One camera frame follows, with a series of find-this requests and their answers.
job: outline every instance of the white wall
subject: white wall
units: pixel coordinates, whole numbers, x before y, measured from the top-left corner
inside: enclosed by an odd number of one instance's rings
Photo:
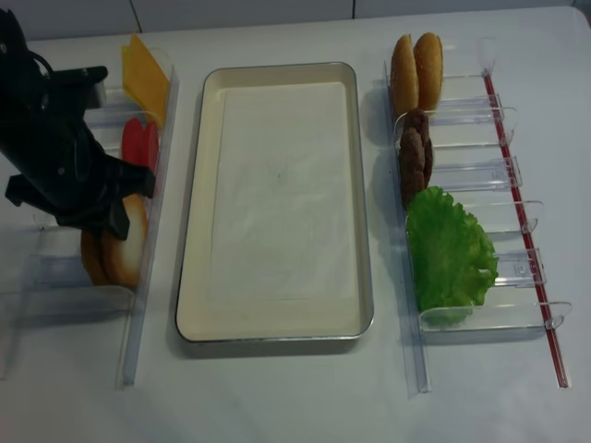
[[[0,0],[0,8],[12,9],[27,40],[139,30],[129,0]]]
[[[353,0],[132,1],[144,31],[299,23],[353,16]]]
[[[565,6],[572,3],[573,0],[356,0],[355,18]]]

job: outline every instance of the tomato slice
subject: tomato slice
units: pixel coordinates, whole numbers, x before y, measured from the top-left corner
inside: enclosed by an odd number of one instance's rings
[[[144,129],[137,118],[132,118],[123,129],[121,140],[121,158],[125,162],[141,166],[141,144]]]
[[[155,122],[149,122],[144,129],[141,164],[148,166],[153,174],[156,174],[158,164],[158,126]]]

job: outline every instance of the metal tray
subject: metal tray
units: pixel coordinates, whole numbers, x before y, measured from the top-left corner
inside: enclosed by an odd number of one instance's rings
[[[373,300],[356,75],[205,81],[176,326],[190,342],[352,340]]]

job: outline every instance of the green lettuce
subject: green lettuce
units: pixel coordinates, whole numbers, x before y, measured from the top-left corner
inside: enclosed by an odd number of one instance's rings
[[[476,217],[435,186],[413,198],[407,215],[418,310],[483,305],[499,275],[498,259]],[[451,311],[440,319],[457,322],[469,312]]]

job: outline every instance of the cheese slice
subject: cheese slice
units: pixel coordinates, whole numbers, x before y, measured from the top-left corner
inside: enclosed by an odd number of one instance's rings
[[[144,111],[155,115],[159,128],[166,119],[166,97],[169,81],[150,50],[137,34],[129,46],[121,48],[123,60],[123,89]]]

